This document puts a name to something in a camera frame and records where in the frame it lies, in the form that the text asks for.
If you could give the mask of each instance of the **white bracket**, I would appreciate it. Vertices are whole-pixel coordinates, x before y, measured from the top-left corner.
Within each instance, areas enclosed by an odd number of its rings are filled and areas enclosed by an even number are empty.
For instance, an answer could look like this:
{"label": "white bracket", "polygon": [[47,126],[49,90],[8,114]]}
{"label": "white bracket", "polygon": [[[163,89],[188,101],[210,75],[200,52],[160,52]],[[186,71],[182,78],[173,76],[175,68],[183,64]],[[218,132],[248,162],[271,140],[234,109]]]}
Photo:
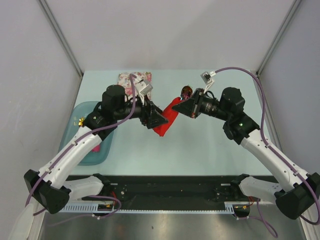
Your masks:
{"label": "white bracket", "polygon": [[145,95],[147,95],[153,89],[153,87],[148,80],[142,79],[138,75],[136,75],[135,81],[137,81],[137,83],[134,84],[135,89],[137,90],[137,93],[142,101],[142,105],[144,105]]}
{"label": "white bracket", "polygon": [[71,190],[69,193],[69,201],[71,201],[86,196],[98,195],[104,185],[97,177],[90,176],[83,179],[65,181],[63,186]]}
{"label": "white bracket", "polygon": [[213,78],[214,75],[216,75],[215,71],[211,71],[211,72],[205,71],[204,73],[201,74],[201,78],[205,83],[205,88],[204,88],[204,92],[203,92],[204,94],[215,83],[215,80]]}
{"label": "white bracket", "polygon": [[282,190],[279,183],[259,180],[252,176],[242,180],[239,187],[244,195],[253,196],[273,204],[276,203],[275,192]]}

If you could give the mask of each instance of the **blue tray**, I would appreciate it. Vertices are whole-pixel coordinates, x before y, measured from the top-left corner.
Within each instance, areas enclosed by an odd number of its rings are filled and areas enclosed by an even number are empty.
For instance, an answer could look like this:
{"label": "blue tray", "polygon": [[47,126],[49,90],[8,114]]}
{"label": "blue tray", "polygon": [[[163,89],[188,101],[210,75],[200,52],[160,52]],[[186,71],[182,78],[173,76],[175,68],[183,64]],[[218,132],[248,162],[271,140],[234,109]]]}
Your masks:
{"label": "blue tray", "polygon": [[[65,128],[65,131],[60,143],[59,151],[63,149],[64,146],[67,145],[67,143],[70,142],[70,140],[77,133],[79,129],[79,119],[81,117],[86,118],[87,115],[94,110],[97,103],[98,103],[97,101],[86,101],[86,102],[80,103],[78,106],[76,106],[73,109],[70,119],[68,121],[68,124]],[[114,136],[114,132],[110,133],[110,135],[103,142],[100,143],[100,151],[99,152],[90,151],[78,165],[82,165],[82,166],[97,165],[102,163],[104,160],[106,160],[110,151],[110,146],[111,146],[113,136]]]}

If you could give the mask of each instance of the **red fabric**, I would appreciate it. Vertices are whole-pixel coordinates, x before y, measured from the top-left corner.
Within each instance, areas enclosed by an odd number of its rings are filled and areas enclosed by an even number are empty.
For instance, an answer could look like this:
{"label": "red fabric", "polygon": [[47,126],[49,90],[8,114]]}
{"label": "red fabric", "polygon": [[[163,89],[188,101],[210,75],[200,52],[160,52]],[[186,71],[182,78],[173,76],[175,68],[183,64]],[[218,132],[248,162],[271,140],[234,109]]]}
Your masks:
{"label": "red fabric", "polygon": [[174,123],[179,113],[177,111],[172,110],[172,107],[180,102],[180,97],[176,97],[175,99],[173,99],[173,101],[165,108],[165,110],[162,113],[162,116],[167,118],[169,122],[153,128],[153,130],[157,134],[159,134],[160,137],[163,137],[166,134],[167,130],[170,128],[170,126]]}
{"label": "red fabric", "polygon": [[94,153],[100,152],[100,144],[98,146],[95,146],[91,151]]}

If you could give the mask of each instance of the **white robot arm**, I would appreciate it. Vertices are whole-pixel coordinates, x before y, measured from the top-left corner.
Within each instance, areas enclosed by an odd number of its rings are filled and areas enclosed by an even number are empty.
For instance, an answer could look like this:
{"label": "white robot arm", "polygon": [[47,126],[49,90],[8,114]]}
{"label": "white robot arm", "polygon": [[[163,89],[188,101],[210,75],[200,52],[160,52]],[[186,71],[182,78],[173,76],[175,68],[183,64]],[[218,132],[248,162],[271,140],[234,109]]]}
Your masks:
{"label": "white robot arm", "polygon": [[118,120],[139,118],[148,129],[168,123],[161,115],[162,110],[145,95],[152,89],[150,83],[141,80],[135,84],[138,90],[137,100],[125,101],[125,89],[120,85],[111,85],[83,121],[72,140],[39,171],[29,170],[24,180],[29,190],[29,197],[34,197],[51,214],[59,212],[69,200],[98,195],[108,192],[110,182],[100,174],[88,178],[67,181],[75,166],[114,129]]}
{"label": "white robot arm", "polygon": [[[207,73],[202,78],[206,82],[212,75]],[[275,203],[284,215],[296,219],[319,198],[320,176],[317,173],[310,175],[272,143],[268,141],[266,144],[259,125],[243,112],[244,104],[245,99],[237,88],[225,88],[220,100],[209,97],[205,89],[197,88],[189,99],[172,109],[194,119],[202,113],[225,121],[223,130],[226,136],[256,156],[278,181],[262,181],[242,174],[231,182],[235,194]]]}

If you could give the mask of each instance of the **white wall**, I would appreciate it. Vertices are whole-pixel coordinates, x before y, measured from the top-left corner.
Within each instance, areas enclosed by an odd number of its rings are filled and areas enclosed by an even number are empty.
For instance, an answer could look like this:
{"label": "white wall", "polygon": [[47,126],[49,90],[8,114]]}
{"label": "white wall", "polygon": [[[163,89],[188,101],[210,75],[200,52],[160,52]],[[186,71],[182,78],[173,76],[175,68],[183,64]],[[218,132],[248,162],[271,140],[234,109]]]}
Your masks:
{"label": "white wall", "polygon": [[80,79],[35,0],[0,8],[0,239],[28,191],[24,173],[57,152]]}
{"label": "white wall", "polygon": [[301,7],[262,72],[284,152],[320,173],[320,1]]}
{"label": "white wall", "polygon": [[48,0],[83,70],[255,70],[293,0]]}

